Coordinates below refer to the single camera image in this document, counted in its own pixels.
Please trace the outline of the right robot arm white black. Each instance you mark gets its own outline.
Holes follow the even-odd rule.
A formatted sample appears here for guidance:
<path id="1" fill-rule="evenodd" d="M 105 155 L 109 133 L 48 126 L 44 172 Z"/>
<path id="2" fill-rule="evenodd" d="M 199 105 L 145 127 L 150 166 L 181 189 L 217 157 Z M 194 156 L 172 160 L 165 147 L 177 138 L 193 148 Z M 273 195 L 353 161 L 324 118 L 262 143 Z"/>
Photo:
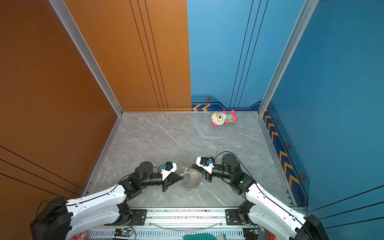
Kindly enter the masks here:
<path id="1" fill-rule="evenodd" d="M 280 240 L 327 240 L 322 222 L 306 216 L 268 193 L 252 176 L 239 158 L 224 151 L 222 162 L 213 157 L 198 157 L 194 168 L 208 182 L 214 177 L 229 180 L 229 186 L 245 201 L 239 206 L 239 217 L 245 225 L 259 225 Z"/>

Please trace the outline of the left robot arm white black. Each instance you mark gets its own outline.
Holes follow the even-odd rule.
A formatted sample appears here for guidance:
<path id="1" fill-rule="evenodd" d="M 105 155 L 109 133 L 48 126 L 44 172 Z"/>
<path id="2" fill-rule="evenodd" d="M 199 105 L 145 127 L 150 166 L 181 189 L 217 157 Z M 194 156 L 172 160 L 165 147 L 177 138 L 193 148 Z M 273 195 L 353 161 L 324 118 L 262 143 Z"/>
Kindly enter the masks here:
<path id="1" fill-rule="evenodd" d="M 132 224 L 134 216 L 129 200 L 139 196 L 146 187 L 160 186 L 165 192 L 183 180 L 183 176 L 176 174 L 175 163 L 166 162 L 157 172 L 154 170 L 151 162 L 142 162 L 133 173 L 106 190 L 77 199 L 53 199 L 31 222 L 32 238 L 69 240 L 101 225 Z"/>

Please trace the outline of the metal key holder with rings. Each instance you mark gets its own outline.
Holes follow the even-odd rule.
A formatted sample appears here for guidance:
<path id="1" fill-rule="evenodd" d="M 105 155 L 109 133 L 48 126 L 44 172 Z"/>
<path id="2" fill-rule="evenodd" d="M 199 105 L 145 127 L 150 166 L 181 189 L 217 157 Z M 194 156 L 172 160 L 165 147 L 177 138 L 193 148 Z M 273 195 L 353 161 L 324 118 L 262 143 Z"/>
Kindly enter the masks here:
<path id="1" fill-rule="evenodd" d="M 192 190 L 197 188 L 202 178 L 202 174 L 199 171 L 190 167 L 183 168 L 183 173 L 181 176 L 183 177 L 181 185 L 184 190 Z"/>

